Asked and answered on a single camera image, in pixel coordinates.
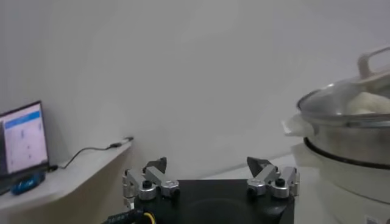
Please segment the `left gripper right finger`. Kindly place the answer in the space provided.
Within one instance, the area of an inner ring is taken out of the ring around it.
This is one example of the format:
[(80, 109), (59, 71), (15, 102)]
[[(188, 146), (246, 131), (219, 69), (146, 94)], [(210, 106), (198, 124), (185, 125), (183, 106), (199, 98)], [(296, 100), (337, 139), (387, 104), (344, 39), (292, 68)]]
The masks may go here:
[(247, 157), (252, 178), (247, 180), (247, 194), (257, 198), (267, 193), (277, 199), (299, 196), (300, 173), (295, 167), (279, 168), (266, 159)]

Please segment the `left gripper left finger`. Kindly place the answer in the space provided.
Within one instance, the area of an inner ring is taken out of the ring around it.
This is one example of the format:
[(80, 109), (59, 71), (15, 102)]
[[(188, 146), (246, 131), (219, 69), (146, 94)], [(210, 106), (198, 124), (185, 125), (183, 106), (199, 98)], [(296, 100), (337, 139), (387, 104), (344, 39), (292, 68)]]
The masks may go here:
[(167, 157), (149, 161), (142, 168), (126, 169), (122, 175), (122, 194), (124, 206), (132, 208), (134, 200), (152, 201), (160, 195), (175, 200), (180, 195), (180, 184), (166, 176)]

